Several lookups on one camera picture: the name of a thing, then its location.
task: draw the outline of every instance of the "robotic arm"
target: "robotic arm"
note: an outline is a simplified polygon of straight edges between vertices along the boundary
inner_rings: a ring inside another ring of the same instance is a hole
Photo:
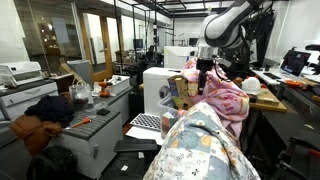
[[[198,42],[199,95],[203,93],[206,72],[210,71],[214,65],[212,55],[217,54],[220,47],[233,47],[241,43],[239,24],[250,13],[257,10],[264,1],[235,0],[223,13],[205,18]]]

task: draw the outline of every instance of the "backpack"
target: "backpack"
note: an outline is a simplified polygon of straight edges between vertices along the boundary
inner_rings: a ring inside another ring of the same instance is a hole
[[[69,149],[61,146],[48,147],[32,159],[27,180],[74,179],[76,164],[76,155]]]

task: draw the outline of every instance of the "glass door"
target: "glass door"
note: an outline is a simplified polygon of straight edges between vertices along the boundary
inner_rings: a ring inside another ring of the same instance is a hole
[[[94,82],[111,78],[112,58],[107,17],[79,10],[79,19],[87,60]]]

